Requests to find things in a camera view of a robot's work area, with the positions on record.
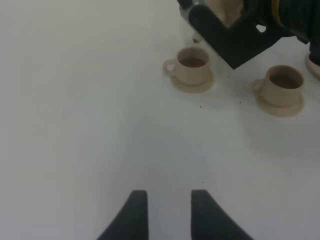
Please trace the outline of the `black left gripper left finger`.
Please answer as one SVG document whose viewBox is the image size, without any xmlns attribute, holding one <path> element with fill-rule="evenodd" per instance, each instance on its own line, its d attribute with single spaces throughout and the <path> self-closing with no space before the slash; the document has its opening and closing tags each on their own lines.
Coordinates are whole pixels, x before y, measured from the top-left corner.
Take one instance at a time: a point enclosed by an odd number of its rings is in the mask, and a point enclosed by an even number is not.
<svg viewBox="0 0 320 240">
<path fill-rule="evenodd" d="M 145 190 L 134 190 L 125 204 L 98 237 L 99 240 L 148 240 L 148 194 Z"/>
</svg>

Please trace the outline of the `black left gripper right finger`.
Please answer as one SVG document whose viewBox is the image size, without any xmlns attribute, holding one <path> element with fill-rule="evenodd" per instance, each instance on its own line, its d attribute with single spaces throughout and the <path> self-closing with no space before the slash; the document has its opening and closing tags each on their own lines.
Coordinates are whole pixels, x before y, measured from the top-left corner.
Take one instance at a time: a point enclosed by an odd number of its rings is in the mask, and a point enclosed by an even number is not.
<svg viewBox="0 0 320 240">
<path fill-rule="evenodd" d="M 251 240 L 218 205 L 207 190 L 191 191 L 191 238 L 193 240 Z"/>
</svg>

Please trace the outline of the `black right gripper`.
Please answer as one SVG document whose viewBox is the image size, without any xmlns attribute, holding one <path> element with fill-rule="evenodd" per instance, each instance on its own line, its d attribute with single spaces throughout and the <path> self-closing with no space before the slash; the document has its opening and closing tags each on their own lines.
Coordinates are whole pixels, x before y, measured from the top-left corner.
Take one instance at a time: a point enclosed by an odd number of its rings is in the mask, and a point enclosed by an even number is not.
<svg viewBox="0 0 320 240">
<path fill-rule="evenodd" d="M 309 60 L 320 65 L 320 2 L 318 0 L 245 0 L 244 10 L 252 13 L 250 22 L 266 27 L 256 47 L 254 58 L 274 45 L 280 38 L 296 36 L 309 43 Z"/>
</svg>

